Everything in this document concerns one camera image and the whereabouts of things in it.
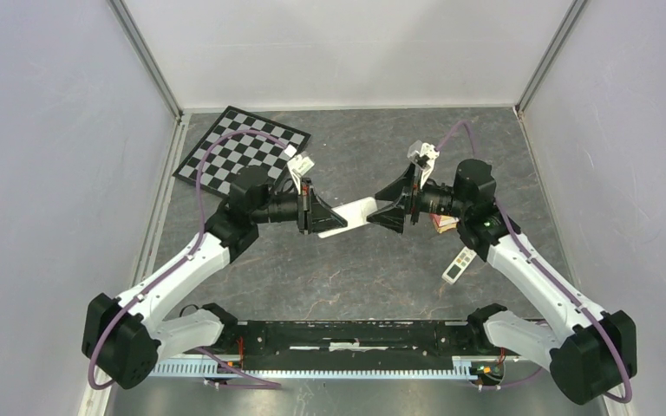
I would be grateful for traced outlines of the white remote with dark buttons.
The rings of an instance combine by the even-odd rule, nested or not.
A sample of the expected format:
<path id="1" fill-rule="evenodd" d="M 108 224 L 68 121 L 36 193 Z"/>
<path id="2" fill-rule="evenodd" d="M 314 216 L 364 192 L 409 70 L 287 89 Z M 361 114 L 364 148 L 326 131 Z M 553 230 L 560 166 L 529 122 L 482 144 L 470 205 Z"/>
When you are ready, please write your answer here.
<path id="1" fill-rule="evenodd" d="M 334 207 L 332 211 L 345 219 L 347 225 L 342 228 L 318 233 L 319 238 L 333 237 L 366 225 L 368 223 L 367 216 L 377 211 L 377 203 L 373 197 L 366 197 Z"/>

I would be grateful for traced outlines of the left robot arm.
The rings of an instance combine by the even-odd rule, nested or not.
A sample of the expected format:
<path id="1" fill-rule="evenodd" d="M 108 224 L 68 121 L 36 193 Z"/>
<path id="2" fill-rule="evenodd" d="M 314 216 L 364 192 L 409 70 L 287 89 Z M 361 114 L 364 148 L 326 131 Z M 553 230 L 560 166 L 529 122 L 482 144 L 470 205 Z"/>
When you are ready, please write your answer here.
<path id="1" fill-rule="evenodd" d="M 295 222 L 303 234 L 345 228 L 347 220 L 300 180 L 296 194 L 276 193 L 260 166 L 241 169 L 228 197 L 200 221 L 199 233 L 170 262 L 136 286 L 88 305 L 82 352 L 89 359 L 88 383 L 95 390 L 117 383 L 136 387 L 155 365 L 195 348 L 227 353 L 237 344 L 232 319 L 202 308 L 168 321 L 167 314 L 205 279 L 244 253 L 260 224 Z"/>

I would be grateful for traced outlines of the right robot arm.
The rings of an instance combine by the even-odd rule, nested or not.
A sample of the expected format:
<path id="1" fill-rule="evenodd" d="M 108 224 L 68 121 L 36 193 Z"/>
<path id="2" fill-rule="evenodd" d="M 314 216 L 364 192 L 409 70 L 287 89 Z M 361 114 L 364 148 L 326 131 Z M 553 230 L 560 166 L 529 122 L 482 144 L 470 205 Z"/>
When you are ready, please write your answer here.
<path id="1" fill-rule="evenodd" d="M 457 218 L 465 247 L 505 276 L 541 314 L 545 324 L 517 317 L 497 303 L 468 316 L 467 345 L 478 354 L 504 348 L 547 371 L 559 391 L 583 405 L 599 396 L 628 404 L 637 374 L 637 327 L 622 310 L 607 312 L 581 294 L 532 246 L 495 198 L 492 167 L 461 161 L 452 185 L 426 179 L 424 164 L 405 172 L 375 194 L 383 208 L 371 224 L 402 233 L 422 213 Z"/>

